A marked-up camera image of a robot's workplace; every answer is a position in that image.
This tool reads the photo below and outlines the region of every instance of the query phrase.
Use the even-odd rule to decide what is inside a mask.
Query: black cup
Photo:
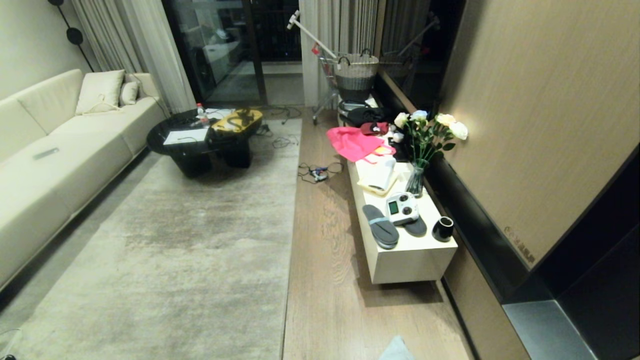
[[[449,217],[441,217],[438,222],[433,226],[433,231],[431,232],[433,238],[447,242],[450,240],[451,235],[453,235],[453,220]]]

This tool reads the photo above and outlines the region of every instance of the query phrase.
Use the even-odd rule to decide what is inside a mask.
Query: mirror
[[[418,109],[430,109],[449,62],[465,0],[387,0],[380,67]]]

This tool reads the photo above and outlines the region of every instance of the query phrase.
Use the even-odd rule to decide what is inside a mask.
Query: black round coffee table
[[[171,116],[154,126],[147,135],[149,148],[163,155],[169,155],[182,173],[187,177],[196,177],[212,169],[209,154],[216,152],[230,167],[248,168],[251,165],[249,137],[254,135],[262,120],[255,121],[242,133],[215,132],[209,129],[205,141],[164,145],[171,131],[194,130],[190,125],[196,121],[196,110],[185,111]]]

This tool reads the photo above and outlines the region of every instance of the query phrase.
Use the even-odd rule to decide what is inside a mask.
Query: white wall
[[[83,31],[71,2],[65,1],[61,8],[69,24]],[[67,70],[90,71],[80,49],[67,40],[66,31],[58,9],[46,0],[2,0],[0,99]],[[95,68],[86,39],[82,47]]]

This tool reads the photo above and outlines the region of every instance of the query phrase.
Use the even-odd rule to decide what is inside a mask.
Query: cream leather sofa
[[[0,101],[0,290],[144,149],[147,133],[164,119],[149,74],[136,74],[145,96],[135,105],[75,116],[83,77],[71,70]]]

